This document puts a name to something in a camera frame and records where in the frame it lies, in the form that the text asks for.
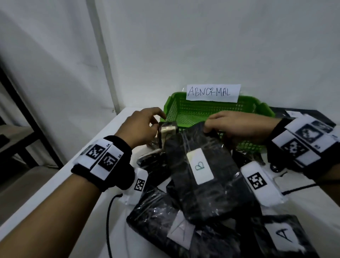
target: person's right hand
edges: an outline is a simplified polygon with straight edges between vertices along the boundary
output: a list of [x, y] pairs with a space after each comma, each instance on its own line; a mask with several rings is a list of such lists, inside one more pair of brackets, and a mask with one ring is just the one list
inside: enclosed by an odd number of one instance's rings
[[221, 111], [208, 117], [204, 132], [212, 129], [226, 132], [225, 136], [234, 144], [243, 140], [261, 144], [279, 122], [280, 119], [253, 113]]

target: label with letter b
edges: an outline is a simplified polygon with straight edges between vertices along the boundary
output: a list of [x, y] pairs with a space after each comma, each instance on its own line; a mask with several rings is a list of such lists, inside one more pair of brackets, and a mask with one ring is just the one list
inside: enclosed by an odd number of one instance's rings
[[188, 152], [187, 158], [197, 184], [203, 184], [214, 179], [201, 148]]

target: hand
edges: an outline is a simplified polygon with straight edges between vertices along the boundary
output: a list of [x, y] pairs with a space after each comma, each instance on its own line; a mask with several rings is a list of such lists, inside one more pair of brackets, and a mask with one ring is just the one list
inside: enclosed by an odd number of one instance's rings
[[263, 143], [280, 119], [236, 111], [221, 111], [208, 117], [204, 132], [212, 129], [226, 132], [225, 136], [234, 144], [250, 140], [255, 144]]
[[155, 138], [159, 126], [154, 115], [166, 118], [160, 108], [145, 108], [133, 112], [121, 125], [115, 136], [123, 139], [132, 149], [151, 142]]

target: green plastic basket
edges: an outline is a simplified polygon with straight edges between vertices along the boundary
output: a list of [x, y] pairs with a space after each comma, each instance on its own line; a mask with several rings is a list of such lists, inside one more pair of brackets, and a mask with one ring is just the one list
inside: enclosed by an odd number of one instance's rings
[[[179, 131], [184, 130], [215, 113], [223, 110], [242, 111], [265, 116], [275, 117], [274, 112], [266, 103], [261, 103], [257, 98], [251, 96], [239, 96], [237, 103], [215, 102], [215, 101], [190, 101], [186, 100], [185, 92], [175, 92], [164, 105], [167, 115], [166, 121], [176, 121]], [[258, 152], [263, 146], [244, 141], [237, 147], [247, 152]]]

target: white wall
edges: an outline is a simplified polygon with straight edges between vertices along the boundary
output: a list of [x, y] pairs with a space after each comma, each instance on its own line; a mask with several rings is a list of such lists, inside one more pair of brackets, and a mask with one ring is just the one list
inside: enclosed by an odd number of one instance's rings
[[0, 60], [64, 162], [115, 116], [85, 1], [2, 0]]
[[121, 107], [163, 107], [187, 84], [240, 83], [269, 105], [340, 123], [338, 0], [96, 2]]

